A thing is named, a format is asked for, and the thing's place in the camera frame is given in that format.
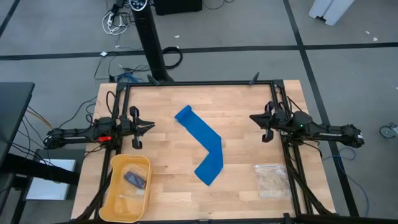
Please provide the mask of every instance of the blue cloth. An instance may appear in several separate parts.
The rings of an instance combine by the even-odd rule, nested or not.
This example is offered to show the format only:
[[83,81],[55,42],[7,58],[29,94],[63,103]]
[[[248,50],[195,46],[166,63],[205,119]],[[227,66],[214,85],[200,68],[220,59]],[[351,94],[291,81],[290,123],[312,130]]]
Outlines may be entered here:
[[175,119],[209,152],[195,170],[195,174],[206,185],[210,185],[224,166],[221,137],[200,119],[189,105],[175,115]]

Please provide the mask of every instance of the wooden table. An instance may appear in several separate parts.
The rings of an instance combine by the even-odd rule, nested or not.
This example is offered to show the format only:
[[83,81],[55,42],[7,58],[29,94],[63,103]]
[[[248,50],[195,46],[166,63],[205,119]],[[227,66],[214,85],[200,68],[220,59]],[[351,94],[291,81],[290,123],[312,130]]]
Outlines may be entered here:
[[[300,82],[284,83],[286,94],[307,111]],[[110,116],[105,103],[108,90],[116,91],[116,84],[100,86],[95,118]],[[271,99],[269,85],[132,87],[129,106],[138,107],[141,119],[156,124],[141,138],[141,150],[132,148],[132,136],[123,140],[123,154],[145,155],[153,168],[150,199],[141,220],[275,218],[285,212],[294,216],[290,197],[259,198],[253,169],[254,164],[285,164],[279,135],[267,144],[261,142],[264,130],[249,119],[250,114],[263,113]],[[174,119],[186,105],[222,138],[224,168],[209,187],[193,172],[208,152]],[[89,144],[87,150],[96,146]],[[308,186],[334,212],[318,151],[302,146],[300,152]],[[85,159],[72,218],[84,211],[97,192],[103,159],[104,150]],[[304,210],[302,196],[300,204]]]

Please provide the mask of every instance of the red component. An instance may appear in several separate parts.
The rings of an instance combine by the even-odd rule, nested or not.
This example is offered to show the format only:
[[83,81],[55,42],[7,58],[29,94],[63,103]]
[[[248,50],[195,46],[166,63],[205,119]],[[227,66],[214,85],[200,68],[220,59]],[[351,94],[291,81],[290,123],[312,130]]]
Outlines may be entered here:
[[98,138],[99,142],[110,141],[110,140],[112,140],[111,136],[103,136]]

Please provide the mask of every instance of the caster wheel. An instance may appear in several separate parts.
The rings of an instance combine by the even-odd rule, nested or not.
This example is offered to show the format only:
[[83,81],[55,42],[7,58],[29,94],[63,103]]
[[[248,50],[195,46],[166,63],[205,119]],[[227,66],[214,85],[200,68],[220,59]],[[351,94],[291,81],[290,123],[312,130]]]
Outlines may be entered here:
[[383,136],[385,138],[394,138],[396,136],[394,134],[394,131],[388,125],[382,126],[380,128],[379,132],[380,132],[381,136]]

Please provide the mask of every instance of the black box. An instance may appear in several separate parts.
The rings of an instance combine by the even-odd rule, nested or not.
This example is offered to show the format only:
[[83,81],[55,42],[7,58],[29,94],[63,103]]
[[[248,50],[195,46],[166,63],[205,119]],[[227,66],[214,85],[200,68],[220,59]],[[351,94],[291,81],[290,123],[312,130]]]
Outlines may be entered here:
[[181,12],[201,11],[201,0],[154,0],[156,14],[159,16]]

